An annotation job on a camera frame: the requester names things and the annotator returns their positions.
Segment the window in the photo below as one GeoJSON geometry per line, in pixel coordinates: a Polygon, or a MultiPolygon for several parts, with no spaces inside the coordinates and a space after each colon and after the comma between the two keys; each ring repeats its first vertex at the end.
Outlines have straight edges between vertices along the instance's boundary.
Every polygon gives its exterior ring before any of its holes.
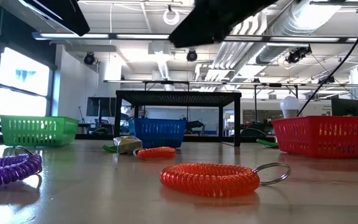
{"type": "Polygon", "coordinates": [[[14,50],[1,54],[0,84],[46,96],[49,68],[14,50]]]}
{"type": "Polygon", "coordinates": [[[0,115],[45,116],[47,99],[0,88],[0,115]]]}

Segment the computer screen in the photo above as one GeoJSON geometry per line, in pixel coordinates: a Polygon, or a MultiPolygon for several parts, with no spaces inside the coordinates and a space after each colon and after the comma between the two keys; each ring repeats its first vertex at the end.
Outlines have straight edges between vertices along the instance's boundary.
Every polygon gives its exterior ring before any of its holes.
{"type": "Polygon", "coordinates": [[[333,116],[358,116],[358,100],[331,99],[333,116]]]}
{"type": "Polygon", "coordinates": [[[86,115],[99,116],[99,104],[101,116],[114,117],[116,115],[116,99],[111,97],[88,97],[86,115]]]}

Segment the plastic basket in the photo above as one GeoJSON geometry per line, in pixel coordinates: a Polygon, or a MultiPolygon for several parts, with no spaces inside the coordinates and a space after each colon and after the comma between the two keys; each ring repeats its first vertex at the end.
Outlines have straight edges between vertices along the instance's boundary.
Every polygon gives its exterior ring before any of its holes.
{"type": "Polygon", "coordinates": [[[0,115],[7,146],[62,146],[75,139],[78,120],[66,117],[0,115]]]}
{"type": "Polygon", "coordinates": [[[140,119],[129,121],[129,132],[143,142],[144,148],[180,147],[186,121],[170,119],[140,119]]]}
{"type": "Polygon", "coordinates": [[[319,158],[358,157],[358,117],[306,116],[273,121],[281,151],[319,158]]]}

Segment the purple coiled keychain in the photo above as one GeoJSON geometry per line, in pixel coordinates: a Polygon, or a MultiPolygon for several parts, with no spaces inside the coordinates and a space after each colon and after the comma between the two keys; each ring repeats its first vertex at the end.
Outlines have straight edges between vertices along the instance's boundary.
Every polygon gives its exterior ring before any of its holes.
{"type": "Polygon", "coordinates": [[[0,185],[22,180],[42,172],[42,158],[28,149],[18,147],[27,154],[0,158],[0,185]]]}

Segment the security camera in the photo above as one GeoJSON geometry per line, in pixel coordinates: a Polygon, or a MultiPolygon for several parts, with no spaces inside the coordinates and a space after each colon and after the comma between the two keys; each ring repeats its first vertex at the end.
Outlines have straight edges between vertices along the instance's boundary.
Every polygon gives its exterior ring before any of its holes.
{"type": "Polygon", "coordinates": [[[187,61],[194,62],[196,60],[197,60],[196,50],[189,50],[189,52],[187,53],[187,61]]]}
{"type": "Polygon", "coordinates": [[[87,65],[95,65],[98,62],[96,57],[94,57],[94,52],[88,52],[86,53],[86,56],[84,58],[84,63],[87,65]]]}

